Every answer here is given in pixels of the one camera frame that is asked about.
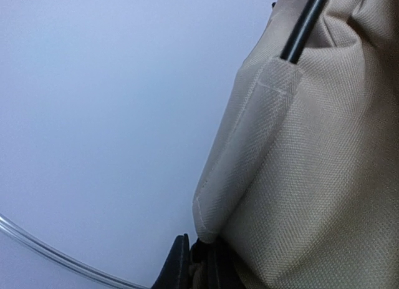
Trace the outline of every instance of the curved molding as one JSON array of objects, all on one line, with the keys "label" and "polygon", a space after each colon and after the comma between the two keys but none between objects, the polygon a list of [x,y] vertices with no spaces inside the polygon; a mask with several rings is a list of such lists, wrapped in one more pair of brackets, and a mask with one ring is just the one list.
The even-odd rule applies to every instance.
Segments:
[{"label": "curved molding", "polygon": [[69,270],[72,270],[83,277],[89,278],[98,283],[119,289],[147,289],[146,287],[130,283],[128,281],[119,279],[107,273],[101,272],[93,267],[90,267],[78,260],[68,257],[60,251],[46,245],[39,239],[33,237],[15,223],[0,214],[0,231],[4,232],[11,238],[17,240],[25,247],[34,250],[35,252],[46,257],[48,260],[58,263]]}]

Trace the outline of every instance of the fabric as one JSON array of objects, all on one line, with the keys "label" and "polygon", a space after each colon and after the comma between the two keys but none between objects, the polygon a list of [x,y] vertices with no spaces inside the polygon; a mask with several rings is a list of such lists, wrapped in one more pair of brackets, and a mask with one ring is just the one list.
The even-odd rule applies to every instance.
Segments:
[{"label": "fabric", "polygon": [[237,73],[193,200],[247,288],[399,288],[399,0],[277,0]]}]

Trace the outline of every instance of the wrinkled fabric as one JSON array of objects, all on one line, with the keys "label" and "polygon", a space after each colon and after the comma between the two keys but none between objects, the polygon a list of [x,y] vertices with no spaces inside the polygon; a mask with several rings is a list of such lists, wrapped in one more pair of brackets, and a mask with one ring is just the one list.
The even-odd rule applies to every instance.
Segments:
[{"label": "wrinkled fabric", "polygon": [[193,199],[248,288],[399,288],[399,0],[277,0],[237,73]]}]

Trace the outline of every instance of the black pole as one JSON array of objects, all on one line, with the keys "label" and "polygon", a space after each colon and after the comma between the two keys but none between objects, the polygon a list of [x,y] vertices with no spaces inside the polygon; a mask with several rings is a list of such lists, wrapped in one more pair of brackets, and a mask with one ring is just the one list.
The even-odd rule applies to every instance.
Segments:
[{"label": "black pole", "polygon": [[280,58],[297,64],[305,44],[328,0],[307,0]]}]

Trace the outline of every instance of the silver trim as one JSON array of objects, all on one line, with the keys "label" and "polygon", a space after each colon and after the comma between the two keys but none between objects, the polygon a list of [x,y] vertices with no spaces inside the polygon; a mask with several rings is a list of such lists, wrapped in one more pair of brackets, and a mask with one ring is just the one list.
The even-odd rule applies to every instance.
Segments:
[{"label": "silver trim", "polygon": [[98,283],[110,286],[112,288],[119,289],[148,289],[140,285],[130,283],[120,278],[109,275],[105,272],[101,272],[93,267],[90,267],[78,260],[68,257],[60,251],[46,245],[36,237],[27,233],[22,228],[18,227],[15,223],[11,222],[5,216],[0,214],[0,231],[3,231],[6,235],[17,240],[19,243],[25,245],[25,247],[34,250],[35,252],[46,257],[48,260],[58,263],[69,270],[72,270],[83,277],[89,278]]}]

